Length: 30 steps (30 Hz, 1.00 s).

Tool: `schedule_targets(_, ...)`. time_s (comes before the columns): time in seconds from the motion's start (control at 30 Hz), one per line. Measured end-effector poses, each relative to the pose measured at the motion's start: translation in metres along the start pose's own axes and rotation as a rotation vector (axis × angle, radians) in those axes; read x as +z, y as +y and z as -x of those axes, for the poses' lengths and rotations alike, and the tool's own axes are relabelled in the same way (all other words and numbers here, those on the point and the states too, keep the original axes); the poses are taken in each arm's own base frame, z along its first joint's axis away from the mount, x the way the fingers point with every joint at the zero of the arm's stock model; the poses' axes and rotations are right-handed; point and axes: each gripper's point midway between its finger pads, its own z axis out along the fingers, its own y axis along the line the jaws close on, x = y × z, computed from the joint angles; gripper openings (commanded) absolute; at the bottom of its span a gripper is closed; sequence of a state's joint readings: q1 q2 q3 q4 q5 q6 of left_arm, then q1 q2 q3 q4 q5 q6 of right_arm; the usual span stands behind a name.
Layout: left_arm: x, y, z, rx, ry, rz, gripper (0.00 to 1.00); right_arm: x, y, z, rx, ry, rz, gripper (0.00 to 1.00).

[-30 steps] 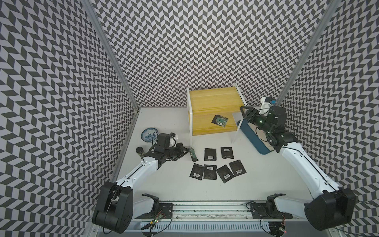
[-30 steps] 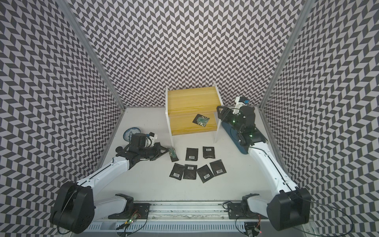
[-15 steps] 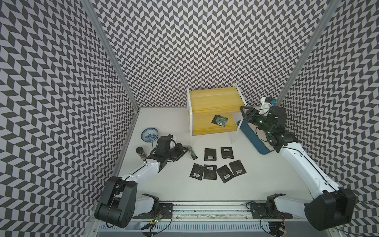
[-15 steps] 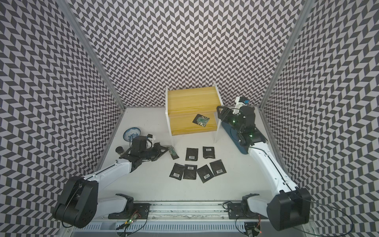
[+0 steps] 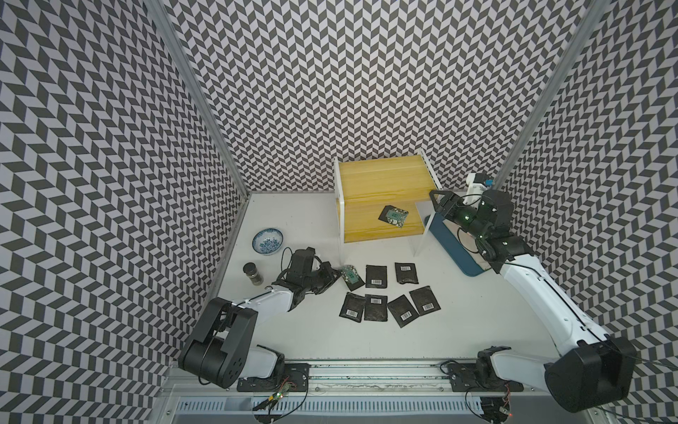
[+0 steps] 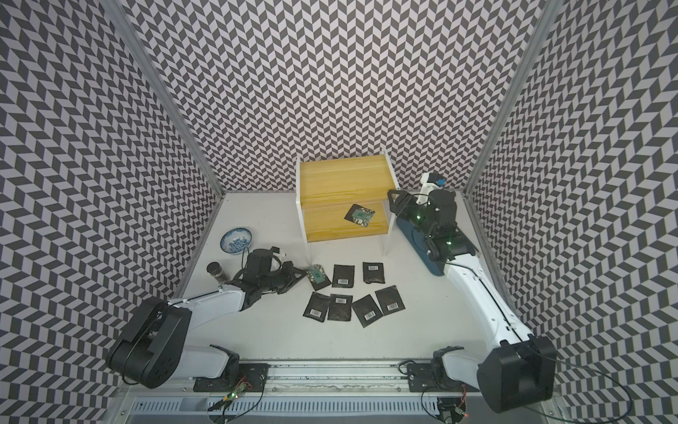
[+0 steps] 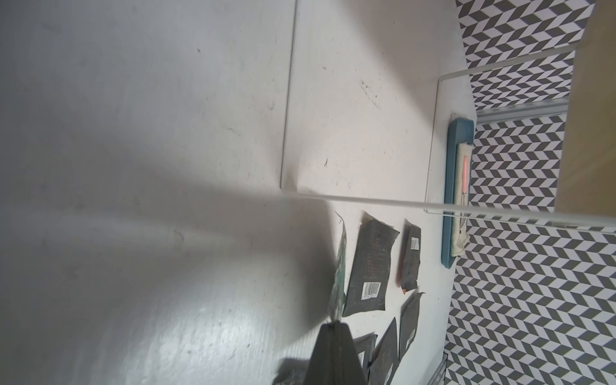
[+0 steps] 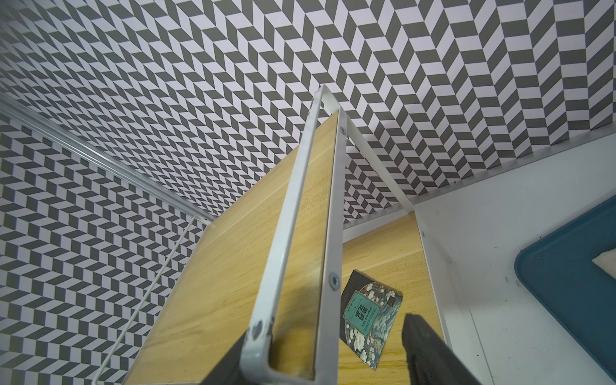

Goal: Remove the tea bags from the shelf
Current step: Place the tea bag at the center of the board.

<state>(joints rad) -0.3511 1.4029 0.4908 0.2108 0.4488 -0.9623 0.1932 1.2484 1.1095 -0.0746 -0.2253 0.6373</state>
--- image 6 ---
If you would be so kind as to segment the green label tea bag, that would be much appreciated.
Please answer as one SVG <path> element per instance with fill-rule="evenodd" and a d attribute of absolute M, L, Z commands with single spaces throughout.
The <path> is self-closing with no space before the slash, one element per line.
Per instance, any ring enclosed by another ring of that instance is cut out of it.
<path fill-rule="evenodd" d="M 375 292 L 381 312 L 388 316 L 406 309 L 403 299 L 395 285 L 382 288 Z"/>

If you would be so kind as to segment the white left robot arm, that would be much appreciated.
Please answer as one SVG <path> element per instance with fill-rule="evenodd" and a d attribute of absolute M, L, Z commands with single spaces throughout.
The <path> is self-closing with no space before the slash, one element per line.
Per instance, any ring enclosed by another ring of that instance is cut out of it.
<path fill-rule="evenodd" d="M 216 344 L 189 346 L 189 333 L 227 314 L 247 310 L 265 294 L 287 293 L 307 272 L 292 261 L 282 261 L 277 247 L 250 252 L 232 278 L 224 275 L 218 263 L 210 263 L 208 272 L 221 279 L 220 287 L 211 293 L 179 300 L 143 300 L 109 348 L 107 368 L 127 384 L 148 389 L 172 378 L 224 381 L 229 389 L 237 386 L 239 355 Z"/>

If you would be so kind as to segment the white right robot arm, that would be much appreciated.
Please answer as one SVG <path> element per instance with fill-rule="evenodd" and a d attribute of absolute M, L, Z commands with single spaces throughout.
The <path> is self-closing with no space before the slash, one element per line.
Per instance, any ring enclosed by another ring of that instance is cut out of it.
<path fill-rule="evenodd" d="M 487 278 L 480 251 L 457 224 L 455 193 L 392 189 L 388 206 L 427 268 L 452 282 L 480 325 L 477 343 L 456 344 L 434 354 L 438 368 L 448 379 L 479 390 L 496 413 L 552 399 L 554 344 L 535 336 Z"/>

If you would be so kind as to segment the black tea bag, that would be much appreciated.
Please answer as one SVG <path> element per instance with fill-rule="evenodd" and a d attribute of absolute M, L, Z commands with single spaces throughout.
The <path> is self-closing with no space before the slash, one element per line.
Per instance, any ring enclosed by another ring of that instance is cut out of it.
<path fill-rule="evenodd" d="M 333 288 L 353 288 L 355 282 L 355 266 L 336 264 L 333 269 Z"/>
<path fill-rule="evenodd" d="M 331 294 L 327 319 L 333 322 L 349 322 L 352 317 L 353 297 L 347 294 Z"/>
<path fill-rule="evenodd" d="M 315 292 L 332 285 L 331 279 L 327 276 L 323 266 L 314 264 L 305 270 L 307 277 Z"/>
<path fill-rule="evenodd" d="M 303 316 L 319 323 L 324 323 L 327 318 L 330 302 L 330 296 L 316 293 L 316 291 L 313 292 L 305 307 Z"/>
<path fill-rule="evenodd" d="M 353 301 L 351 307 L 363 328 L 383 318 L 383 313 L 371 294 Z"/>
<path fill-rule="evenodd" d="M 363 281 L 366 284 L 384 284 L 385 271 L 383 263 L 363 263 Z"/>

